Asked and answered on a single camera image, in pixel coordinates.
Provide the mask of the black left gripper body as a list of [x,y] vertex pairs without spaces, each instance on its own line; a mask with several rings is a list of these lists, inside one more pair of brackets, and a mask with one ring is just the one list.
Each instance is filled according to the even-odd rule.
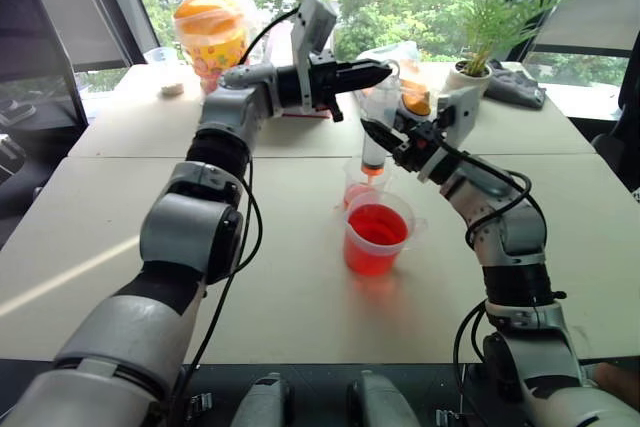
[[311,54],[309,62],[312,111],[327,113],[334,122],[342,122],[344,115],[337,103],[336,95],[340,72],[345,68],[345,64],[338,62],[332,53]]

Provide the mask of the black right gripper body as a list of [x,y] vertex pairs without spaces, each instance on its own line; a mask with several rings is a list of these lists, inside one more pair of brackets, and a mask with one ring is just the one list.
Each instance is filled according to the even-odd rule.
[[425,121],[406,132],[407,139],[392,152],[395,163],[408,172],[443,174],[446,150],[435,124]]

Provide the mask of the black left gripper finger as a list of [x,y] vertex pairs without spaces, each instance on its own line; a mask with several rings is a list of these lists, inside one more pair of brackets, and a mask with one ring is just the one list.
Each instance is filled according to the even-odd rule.
[[344,75],[342,77],[342,91],[355,92],[372,88],[384,81],[386,75]]
[[341,77],[344,79],[386,79],[393,68],[384,61],[360,59],[342,65]]

